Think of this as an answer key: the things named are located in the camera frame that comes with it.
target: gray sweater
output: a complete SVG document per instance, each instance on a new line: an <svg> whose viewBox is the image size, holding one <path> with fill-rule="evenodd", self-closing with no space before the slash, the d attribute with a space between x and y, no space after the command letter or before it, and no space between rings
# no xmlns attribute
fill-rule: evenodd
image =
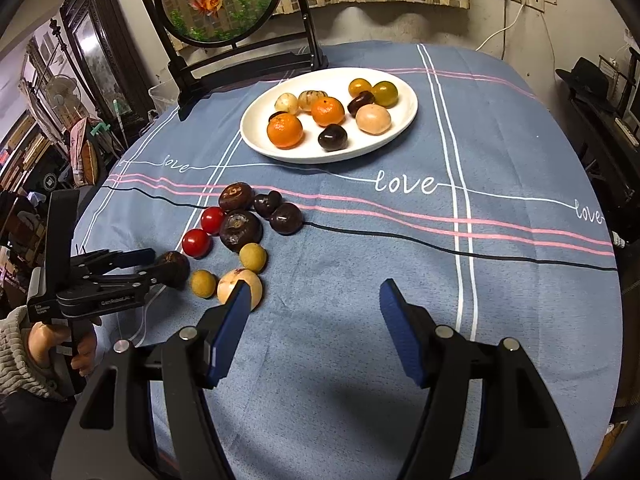
<svg viewBox="0 0 640 480"><path fill-rule="evenodd" d="M50 368L40 368L29 355L27 308L19 306L0 320L0 394L19 388L48 399L64 400L56 391Z"/></svg>

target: person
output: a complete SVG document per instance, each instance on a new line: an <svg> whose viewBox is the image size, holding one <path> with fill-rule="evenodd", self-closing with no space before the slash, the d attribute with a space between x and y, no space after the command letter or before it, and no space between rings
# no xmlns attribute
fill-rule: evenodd
<svg viewBox="0 0 640 480"><path fill-rule="evenodd" d="M76 405L57 391L49 351L69 340L64 325L33 326L27 307L0 320L0 478L50 478L58 445ZM71 367L86 376L94 368L95 332L78 343Z"/></svg>

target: bolt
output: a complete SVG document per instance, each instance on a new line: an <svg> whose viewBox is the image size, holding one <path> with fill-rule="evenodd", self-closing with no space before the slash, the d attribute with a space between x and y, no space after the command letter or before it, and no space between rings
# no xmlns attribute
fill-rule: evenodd
<svg viewBox="0 0 640 480"><path fill-rule="evenodd" d="M194 326L186 326L182 330L180 330L180 333L178 335L180 336L180 339L188 341L189 339L193 339L198 335L198 330L196 330L196 327Z"/></svg>
<svg viewBox="0 0 640 480"><path fill-rule="evenodd" d="M518 342L517 339L514 339L513 337L505 338L502 344L509 352L513 352L514 350L517 350L518 348L520 348L520 343Z"/></svg>
<svg viewBox="0 0 640 480"><path fill-rule="evenodd" d="M436 336L443 339L450 339L453 337L453 329L447 325L438 325L436 327Z"/></svg>
<svg viewBox="0 0 640 480"><path fill-rule="evenodd" d="M129 350L130 346L131 343L129 341L127 341L126 339L120 339L119 341L116 341L114 343L113 349L116 351L116 353L122 354L123 352Z"/></svg>

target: black pants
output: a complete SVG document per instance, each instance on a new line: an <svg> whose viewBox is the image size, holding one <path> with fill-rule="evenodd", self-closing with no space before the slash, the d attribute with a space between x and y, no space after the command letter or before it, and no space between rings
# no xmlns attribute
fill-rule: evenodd
<svg viewBox="0 0 640 480"><path fill-rule="evenodd" d="M2 480L49 479L75 400L59 402L17 390L0 396Z"/></svg>

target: human hand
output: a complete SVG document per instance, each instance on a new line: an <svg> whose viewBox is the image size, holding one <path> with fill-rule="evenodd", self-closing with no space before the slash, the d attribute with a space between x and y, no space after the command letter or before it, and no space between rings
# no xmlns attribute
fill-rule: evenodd
<svg viewBox="0 0 640 480"><path fill-rule="evenodd" d="M101 325L100 318L92 320ZM45 325L37 322L31 328L27 341L28 351L33 361L40 368L50 366L49 350L62 344L71 337L71 330L64 325ZM73 370L79 370L80 376L85 376L94 369L95 349L97 339L94 330L84 335L78 343L78 354L71 359Z"/></svg>

